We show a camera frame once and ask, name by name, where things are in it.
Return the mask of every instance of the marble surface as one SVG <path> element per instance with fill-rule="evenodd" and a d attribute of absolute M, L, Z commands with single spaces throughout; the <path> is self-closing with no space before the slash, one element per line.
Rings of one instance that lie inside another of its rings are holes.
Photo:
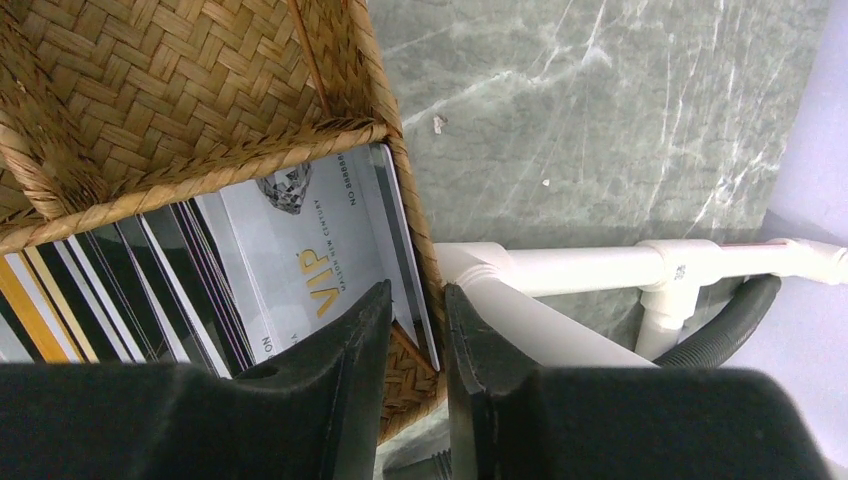
<path fill-rule="evenodd" d="M 370 0 L 369 10 L 434 239 L 547 248 L 753 239 L 827 1 Z M 694 323 L 730 288 L 705 290 Z M 632 347 L 637 299 L 545 301 Z"/>

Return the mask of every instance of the wicker basket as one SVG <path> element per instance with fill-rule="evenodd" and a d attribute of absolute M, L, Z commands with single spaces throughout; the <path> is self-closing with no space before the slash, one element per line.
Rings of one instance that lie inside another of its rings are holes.
<path fill-rule="evenodd" d="M 383 140 L 442 323 L 364 0 L 6 0 L 0 15 L 0 253 Z M 385 385 L 382 440 L 445 393 L 397 328 Z"/>

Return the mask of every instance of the diamond graphic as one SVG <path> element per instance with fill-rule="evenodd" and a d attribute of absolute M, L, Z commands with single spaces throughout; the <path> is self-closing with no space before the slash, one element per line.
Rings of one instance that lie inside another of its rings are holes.
<path fill-rule="evenodd" d="M 310 178 L 312 178 L 312 166 L 304 163 L 294 168 L 280 170 L 264 178 L 257 178 L 256 184 L 275 208 L 298 215 L 303 206 Z"/>

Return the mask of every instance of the pipe elbow joint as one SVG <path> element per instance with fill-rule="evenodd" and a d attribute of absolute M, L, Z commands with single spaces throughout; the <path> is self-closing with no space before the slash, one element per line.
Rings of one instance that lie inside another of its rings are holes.
<path fill-rule="evenodd" d="M 434 247 L 445 283 L 467 287 L 482 278 L 501 278 L 512 268 L 509 253 L 497 243 L 437 243 Z"/>
<path fill-rule="evenodd" d="M 779 238 L 769 243 L 785 244 L 798 252 L 792 262 L 794 271 L 776 275 L 797 275 L 826 285 L 848 283 L 848 248 L 804 239 Z"/>

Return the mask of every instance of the white wall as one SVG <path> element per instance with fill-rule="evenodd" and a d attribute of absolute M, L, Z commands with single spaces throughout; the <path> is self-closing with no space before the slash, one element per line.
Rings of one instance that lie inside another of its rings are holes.
<path fill-rule="evenodd" d="M 848 246 L 848 0 L 833 0 L 784 155 L 763 236 Z M 788 279 L 728 362 L 772 375 L 822 452 L 848 465 L 848 286 Z"/>

